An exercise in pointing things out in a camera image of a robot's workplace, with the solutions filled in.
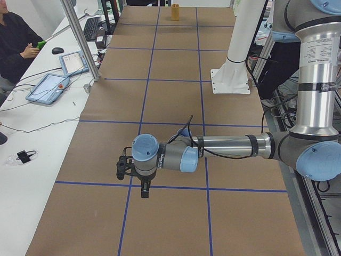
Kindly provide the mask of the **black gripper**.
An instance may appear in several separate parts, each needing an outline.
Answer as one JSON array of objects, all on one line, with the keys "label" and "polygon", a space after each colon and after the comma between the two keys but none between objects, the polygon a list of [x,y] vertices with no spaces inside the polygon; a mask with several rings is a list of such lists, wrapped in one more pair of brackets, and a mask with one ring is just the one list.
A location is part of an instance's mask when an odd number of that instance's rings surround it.
[{"label": "black gripper", "polygon": [[150,175],[137,175],[137,177],[141,180],[141,198],[148,198],[148,182],[151,182],[155,178],[156,173],[157,171],[154,171]]}]

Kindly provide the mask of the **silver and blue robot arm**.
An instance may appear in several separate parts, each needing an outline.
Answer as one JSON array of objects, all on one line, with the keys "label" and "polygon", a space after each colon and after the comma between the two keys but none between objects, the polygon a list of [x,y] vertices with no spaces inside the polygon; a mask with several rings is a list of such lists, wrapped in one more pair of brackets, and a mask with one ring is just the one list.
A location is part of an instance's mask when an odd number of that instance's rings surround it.
[{"label": "silver and blue robot arm", "polygon": [[193,137],[185,125],[167,143],[137,136],[129,161],[147,198],[157,169],[194,172],[201,157],[276,159],[314,181],[340,174],[338,131],[332,125],[340,43],[340,1],[275,1],[272,37],[299,41],[296,123],[288,132]]}]

